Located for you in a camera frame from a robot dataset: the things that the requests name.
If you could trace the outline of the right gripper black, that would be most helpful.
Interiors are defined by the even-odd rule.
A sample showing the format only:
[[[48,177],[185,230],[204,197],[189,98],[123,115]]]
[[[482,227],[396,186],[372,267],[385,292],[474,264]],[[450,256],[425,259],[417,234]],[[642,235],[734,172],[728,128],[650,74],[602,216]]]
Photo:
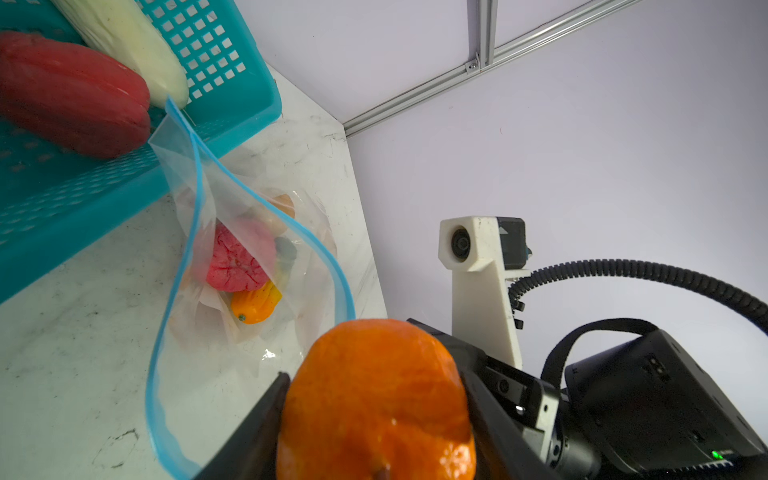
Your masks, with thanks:
[[[470,371],[481,379],[546,466],[566,466],[567,398],[560,391],[433,327],[414,319],[408,322],[440,341],[459,373]]]

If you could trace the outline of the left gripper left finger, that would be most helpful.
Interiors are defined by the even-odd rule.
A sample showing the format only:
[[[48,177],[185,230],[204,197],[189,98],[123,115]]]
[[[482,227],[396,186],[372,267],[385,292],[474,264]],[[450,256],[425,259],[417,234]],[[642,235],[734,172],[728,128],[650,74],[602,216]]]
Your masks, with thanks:
[[[275,480],[281,415],[291,384],[280,372],[195,480]]]

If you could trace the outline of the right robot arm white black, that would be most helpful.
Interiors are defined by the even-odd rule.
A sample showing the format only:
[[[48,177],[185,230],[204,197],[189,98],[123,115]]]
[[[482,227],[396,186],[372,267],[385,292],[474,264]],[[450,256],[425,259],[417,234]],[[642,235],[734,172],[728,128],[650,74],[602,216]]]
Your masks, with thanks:
[[[444,332],[480,479],[763,479],[767,446],[667,332],[618,318],[566,335],[532,376]]]

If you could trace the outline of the clear zip bag blue zipper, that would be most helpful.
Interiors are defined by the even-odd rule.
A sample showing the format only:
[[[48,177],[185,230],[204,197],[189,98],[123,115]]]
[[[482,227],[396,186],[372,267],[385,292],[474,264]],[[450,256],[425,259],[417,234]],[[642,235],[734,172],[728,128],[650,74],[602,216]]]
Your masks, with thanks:
[[[226,162],[174,105],[150,138],[171,187],[186,243],[150,360],[145,412],[156,457],[175,479],[194,479],[213,459],[280,372],[290,379],[314,341],[355,317],[330,221],[308,184],[287,167]],[[269,204],[287,193],[295,218]],[[231,309],[234,293],[206,281],[216,224],[258,259],[244,222],[257,203],[288,227],[297,258],[282,300],[265,321],[247,325]]]

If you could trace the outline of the green yellow papaya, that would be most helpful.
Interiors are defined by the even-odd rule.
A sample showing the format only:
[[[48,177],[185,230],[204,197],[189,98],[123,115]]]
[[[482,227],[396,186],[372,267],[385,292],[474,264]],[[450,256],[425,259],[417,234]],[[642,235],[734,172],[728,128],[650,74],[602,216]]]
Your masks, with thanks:
[[[247,325],[267,320],[282,300],[281,287],[286,287],[297,258],[297,248],[285,237],[276,239],[276,281],[268,280],[258,290],[236,292],[231,298],[231,309],[236,320]]]

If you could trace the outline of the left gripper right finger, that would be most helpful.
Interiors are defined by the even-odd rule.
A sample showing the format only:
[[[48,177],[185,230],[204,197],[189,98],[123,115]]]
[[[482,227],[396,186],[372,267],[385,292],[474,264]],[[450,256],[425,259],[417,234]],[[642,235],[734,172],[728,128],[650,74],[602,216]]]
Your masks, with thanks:
[[[476,445],[476,479],[556,480],[517,426],[473,372],[460,372]]]

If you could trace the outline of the orange yellow mango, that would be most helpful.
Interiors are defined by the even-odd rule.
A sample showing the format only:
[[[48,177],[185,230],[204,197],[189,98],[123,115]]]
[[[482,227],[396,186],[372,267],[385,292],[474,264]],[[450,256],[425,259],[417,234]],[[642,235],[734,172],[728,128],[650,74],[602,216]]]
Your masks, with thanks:
[[[293,200],[287,193],[282,193],[276,197],[268,198],[268,202],[283,214],[289,216],[292,219],[295,218],[295,206]],[[257,202],[250,209],[250,212],[256,220],[261,222],[269,230],[273,237],[281,236],[288,229],[283,220],[277,214],[259,202]]]

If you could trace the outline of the orange tangerine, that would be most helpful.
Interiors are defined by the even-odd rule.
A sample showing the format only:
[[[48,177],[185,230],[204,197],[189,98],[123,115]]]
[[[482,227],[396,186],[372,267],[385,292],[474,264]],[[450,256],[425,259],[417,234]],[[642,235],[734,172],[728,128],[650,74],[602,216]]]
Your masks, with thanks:
[[[448,350],[401,320],[343,322],[288,389],[279,479],[472,479],[468,400]]]

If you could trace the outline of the teal plastic basket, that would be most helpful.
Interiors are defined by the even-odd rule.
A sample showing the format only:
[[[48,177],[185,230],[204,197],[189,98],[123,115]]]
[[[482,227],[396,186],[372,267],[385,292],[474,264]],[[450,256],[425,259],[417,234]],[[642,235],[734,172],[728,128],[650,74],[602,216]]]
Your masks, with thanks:
[[[144,1],[185,68],[185,115],[217,156],[281,114],[276,82],[232,1]],[[1,125],[1,296],[9,299],[169,190],[143,146],[102,161]]]

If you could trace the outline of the pink red dragon fruit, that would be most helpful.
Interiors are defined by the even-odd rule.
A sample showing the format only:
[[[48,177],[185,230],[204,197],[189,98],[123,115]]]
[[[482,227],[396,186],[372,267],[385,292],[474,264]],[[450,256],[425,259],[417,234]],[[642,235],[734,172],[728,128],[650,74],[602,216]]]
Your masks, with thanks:
[[[236,293],[259,290],[269,280],[264,266],[268,269],[275,267],[275,237],[268,227],[258,220],[246,220],[244,228],[246,238],[256,243],[259,257],[265,263],[260,263],[222,222],[218,222],[206,276],[207,283],[218,291]]]

